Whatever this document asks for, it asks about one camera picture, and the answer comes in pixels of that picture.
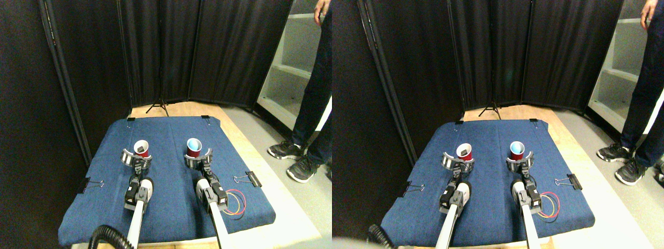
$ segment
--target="wooden platform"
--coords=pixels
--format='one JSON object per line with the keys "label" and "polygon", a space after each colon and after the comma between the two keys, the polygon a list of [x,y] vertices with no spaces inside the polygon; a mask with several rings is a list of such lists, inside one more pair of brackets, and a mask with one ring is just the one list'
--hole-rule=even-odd
{"label": "wooden platform", "polygon": [[[468,111],[463,120],[498,120],[498,115],[493,111],[486,111],[478,117],[481,111],[482,109]],[[549,124],[548,132],[551,138],[570,170],[581,182],[583,194],[595,214],[594,226],[554,235],[546,244],[542,244],[542,248],[653,247],[616,192],[551,109],[524,105],[501,108],[499,112],[504,120],[536,118]],[[526,246],[525,242],[516,242],[484,246],[484,248],[526,248]]]}
{"label": "wooden platform", "polygon": [[[134,108],[130,117],[165,117],[166,113],[161,108],[152,108],[148,114],[145,113],[150,106]],[[316,227],[311,223],[309,217],[304,213],[297,201],[288,192],[284,184],[272,171],[268,163],[256,151],[256,148],[244,137],[232,120],[216,104],[202,104],[198,102],[181,102],[169,104],[168,113],[175,116],[201,116],[210,115],[221,121],[221,129],[224,130],[230,142],[240,154],[242,160],[247,164],[263,184],[263,192],[274,208],[277,217],[273,224],[251,228],[249,230],[230,234],[235,248],[281,248],[297,242],[320,238]],[[99,248],[113,248],[110,245],[100,245]],[[198,240],[163,242],[139,244],[139,248],[145,249],[208,249],[218,248],[216,237]]]}

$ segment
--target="blue fabric mat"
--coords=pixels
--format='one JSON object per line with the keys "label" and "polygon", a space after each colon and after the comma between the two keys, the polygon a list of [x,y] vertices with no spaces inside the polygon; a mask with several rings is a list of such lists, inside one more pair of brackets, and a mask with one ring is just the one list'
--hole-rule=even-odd
{"label": "blue fabric mat", "polygon": [[[198,138],[203,150],[212,148],[212,171],[223,189],[238,189],[247,198],[247,208],[240,220],[222,214],[229,233],[274,222],[274,209],[261,188],[251,183],[235,183],[233,176],[249,171],[242,158],[219,127],[216,118],[210,124],[201,117],[137,118],[118,120],[108,129],[87,177],[104,180],[104,187],[87,189],[76,195],[67,210],[58,240],[61,245],[87,242],[97,226],[107,224],[127,235],[133,211],[124,208],[124,193],[133,169],[120,161],[123,148],[133,151],[133,144],[144,139],[153,160],[147,177],[154,182],[152,199],[143,216],[140,243],[192,240],[216,236],[212,220],[196,199],[193,180],[201,173],[187,168],[184,154],[189,138]],[[237,202],[229,197],[229,209]]]}
{"label": "blue fabric mat", "polygon": [[[381,226],[390,239],[397,246],[436,245],[446,217],[438,210],[438,201],[452,177],[452,172],[444,169],[440,161],[443,152],[455,155],[458,145],[470,143],[475,159],[475,168],[467,178],[472,186],[471,196],[457,219],[450,246],[525,240],[523,219],[510,193],[510,184],[519,175],[510,172],[505,164],[512,141],[523,142],[526,152],[534,153],[531,175],[537,182],[537,190],[551,191],[560,197],[561,209],[554,223],[545,223],[538,219],[539,215],[533,215],[539,237],[591,227],[595,216],[581,190],[554,183],[555,178],[567,178],[572,172],[548,134],[546,122],[473,121],[448,123],[438,128],[408,178],[413,185],[425,184],[424,191],[397,198],[382,220]],[[548,199],[542,199],[542,203],[549,214],[551,203]]]}

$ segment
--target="person's leg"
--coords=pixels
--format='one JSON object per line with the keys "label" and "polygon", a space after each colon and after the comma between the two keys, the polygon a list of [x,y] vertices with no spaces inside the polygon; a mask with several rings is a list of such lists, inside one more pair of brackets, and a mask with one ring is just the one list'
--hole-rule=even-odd
{"label": "person's leg", "polygon": [[[328,11],[326,19],[329,19],[332,11]],[[304,90],[304,97],[300,105],[293,133],[286,141],[277,145],[270,146],[268,153],[277,159],[295,159],[298,160],[307,147],[307,141],[318,126],[318,123],[325,112],[325,107],[329,102],[332,90],[328,84],[325,69],[329,65],[329,25],[323,21],[321,27],[321,38],[318,43],[316,61],[313,65],[313,72]]]}
{"label": "person's leg", "polygon": [[[623,128],[621,143],[634,149],[643,135],[662,90],[664,90],[664,1],[657,4],[655,16],[648,28],[648,42],[643,54],[639,81],[632,94],[629,113]],[[635,157],[616,171],[616,178],[626,185],[635,185],[649,167],[664,153],[664,113],[662,108],[656,121]]]}
{"label": "person's leg", "polygon": [[648,136],[636,150],[634,159],[638,165],[652,167],[662,158],[662,155],[664,155],[664,105],[659,109]]}
{"label": "person's leg", "polygon": [[636,148],[645,127],[648,125],[650,116],[662,92],[662,63],[664,52],[664,1],[658,3],[655,17],[648,28],[648,41],[643,53],[643,64],[641,73],[632,93],[629,104],[629,112],[620,137],[620,142],[609,147],[600,149],[597,155],[604,161],[623,161],[631,159],[632,152]]}
{"label": "person's leg", "polygon": [[[325,20],[332,17],[332,12],[328,12]],[[315,131],[318,123],[323,117],[323,112],[330,96],[332,95],[332,87],[329,85],[326,75],[326,69],[329,67],[329,25],[328,21],[323,21],[321,26],[321,38],[318,42],[318,51],[316,52],[316,61],[313,65],[311,77],[307,88],[304,90],[304,97],[302,104],[299,108],[295,126],[293,127],[293,135],[290,141],[304,146],[313,132]]]}
{"label": "person's leg", "polygon": [[307,155],[302,160],[294,163],[286,169],[286,173],[293,180],[306,183],[316,172],[318,168],[332,159],[332,137],[331,134],[332,113],[330,113],[327,122],[323,126],[321,133],[311,143]]}

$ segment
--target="white bookshelf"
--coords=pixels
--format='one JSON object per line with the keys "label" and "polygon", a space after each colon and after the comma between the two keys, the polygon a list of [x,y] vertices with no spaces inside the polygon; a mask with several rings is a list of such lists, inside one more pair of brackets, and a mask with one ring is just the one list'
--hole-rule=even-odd
{"label": "white bookshelf", "polygon": [[[593,90],[588,107],[602,116],[615,129],[622,132],[631,94],[639,80],[647,33],[640,19],[620,19],[604,60],[602,71]],[[645,130],[650,130],[664,101],[660,96],[655,111]]]}
{"label": "white bookshelf", "polygon": [[[299,113],[304,90],[311,77],[321,29],[313,22],[315,2],[296,0],[288,16],[279,47],[258,98],[258,104],[282,123],[293,129]],[[323,127],[332,110],[328,101],[323,118],[316,130]]]}

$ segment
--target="person's hand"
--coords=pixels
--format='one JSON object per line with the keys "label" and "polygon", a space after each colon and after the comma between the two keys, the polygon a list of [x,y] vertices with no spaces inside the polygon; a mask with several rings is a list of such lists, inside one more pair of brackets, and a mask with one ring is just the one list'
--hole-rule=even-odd
{"label": "person's hand", "polygon": [[313,21],[321,26],[321,17],[327,15],[327,10],[330,8],[330,0],[318,0],[316,8],[313,9]]}
{"label": "person's hand", "polygon": [[641,27],[643,27],[643,30],[648,30],[648,25],[646,25],[645,19],[647,18],[648,21],[653,19],[653,16],[655,15],[655,6],[657,6],[657,0],[648,0],[645,2],[643,10],[641,11]]}

